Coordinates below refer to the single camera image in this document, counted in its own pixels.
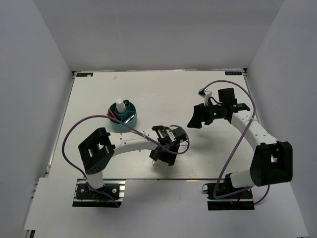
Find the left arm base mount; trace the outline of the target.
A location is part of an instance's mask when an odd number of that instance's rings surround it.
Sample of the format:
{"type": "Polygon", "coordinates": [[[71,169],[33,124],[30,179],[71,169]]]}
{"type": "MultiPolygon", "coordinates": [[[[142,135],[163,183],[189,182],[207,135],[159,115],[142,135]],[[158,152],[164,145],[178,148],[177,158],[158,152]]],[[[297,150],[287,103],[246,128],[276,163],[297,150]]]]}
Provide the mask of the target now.
{"type": "Polygon", "coordinates": [[[76,182],[73,207],[119,208],[125,193],[125,180],[104,179],[100,192],[92,191],[84,179],[76,182]]]}

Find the red lip gloss tube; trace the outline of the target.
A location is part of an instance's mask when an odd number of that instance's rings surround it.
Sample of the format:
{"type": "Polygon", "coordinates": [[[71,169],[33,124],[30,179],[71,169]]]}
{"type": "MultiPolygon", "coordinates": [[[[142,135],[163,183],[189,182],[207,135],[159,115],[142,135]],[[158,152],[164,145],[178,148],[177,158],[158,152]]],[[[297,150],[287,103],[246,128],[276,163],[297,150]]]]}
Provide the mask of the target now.
{"type": "Polygon", "coordinates": [[[116,114],[111,109],[108,109],[108,115],[113,119],[118,119],[116,114]]]}
{"type": "Polygon", "coordinates": [[[108,115],[111,116],[112,118],[115,118],[113,112],[110,109],[108,109],[108,115]]]}

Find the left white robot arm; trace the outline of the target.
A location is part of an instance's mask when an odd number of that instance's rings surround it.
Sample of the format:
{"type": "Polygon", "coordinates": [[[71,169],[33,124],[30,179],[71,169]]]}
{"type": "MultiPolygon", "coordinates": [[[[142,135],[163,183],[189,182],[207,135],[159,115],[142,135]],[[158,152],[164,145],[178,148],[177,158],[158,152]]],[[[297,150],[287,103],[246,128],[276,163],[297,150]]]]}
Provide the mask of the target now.
{"type": "Polygon", "coordinates": [[[145,131],[133,129],[125,133],[107,132],[104,127],[96,129],[78,146],[88,182],[87,191],[94,198],[104,194],[103,170],[112,157],[149,150],[153,161],[159,160],[173,166],[177,155],[186,153],[179,151],[183,142],[189,143],[188,134],[176,125],[158,125],[145,131]]]}

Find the small round cream jar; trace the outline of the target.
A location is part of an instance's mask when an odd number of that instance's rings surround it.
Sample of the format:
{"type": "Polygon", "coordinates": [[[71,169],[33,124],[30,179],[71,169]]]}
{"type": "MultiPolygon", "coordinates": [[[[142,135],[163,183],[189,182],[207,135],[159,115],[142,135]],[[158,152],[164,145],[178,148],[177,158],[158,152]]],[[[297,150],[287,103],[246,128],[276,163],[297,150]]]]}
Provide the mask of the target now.
{"type": "Polygon", "coordinates": [[[161,160],[153,161],[152,165],[154,169],[158,169],[162,166],[162,161],[161,160]]]}

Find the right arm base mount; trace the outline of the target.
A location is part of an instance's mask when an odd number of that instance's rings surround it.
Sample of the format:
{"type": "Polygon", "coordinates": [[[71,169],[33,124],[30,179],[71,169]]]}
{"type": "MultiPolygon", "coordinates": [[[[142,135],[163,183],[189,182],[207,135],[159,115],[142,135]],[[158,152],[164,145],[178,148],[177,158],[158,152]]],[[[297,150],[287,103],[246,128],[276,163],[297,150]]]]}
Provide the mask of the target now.
{"type": "Polygon", "coordinates": [[[216,183],[205,183],[202,186],[202,192],[207,195],[207,205],[209,211],[246,211],[254,210],[253,195],[250,190],[229,196],[226,198],[215,199],[213,190],[216,183]]]}

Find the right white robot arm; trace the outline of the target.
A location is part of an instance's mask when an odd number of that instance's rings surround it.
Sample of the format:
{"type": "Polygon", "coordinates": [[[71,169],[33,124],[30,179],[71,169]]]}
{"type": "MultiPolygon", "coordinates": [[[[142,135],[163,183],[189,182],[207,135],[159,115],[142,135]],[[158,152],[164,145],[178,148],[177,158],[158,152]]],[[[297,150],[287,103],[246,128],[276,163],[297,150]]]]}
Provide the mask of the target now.
{"type": "Polygon", "coordinates": [[[201,89],[198,94],[204,102],[194,106],[188,128],[202,128],[216,119],[227,120],[241,132],[254,155],[249,169],[225,174],[220,173],[213,196],[216,199],[234,198],[253,186],[266,186],[290,182],[293,178],[293,147],[287,141],[279,141],[270,135],[254,119],[245,103],[238,103],[233,88],[218,91],[219,102],[211,102],[212,93],[201,89]]]}

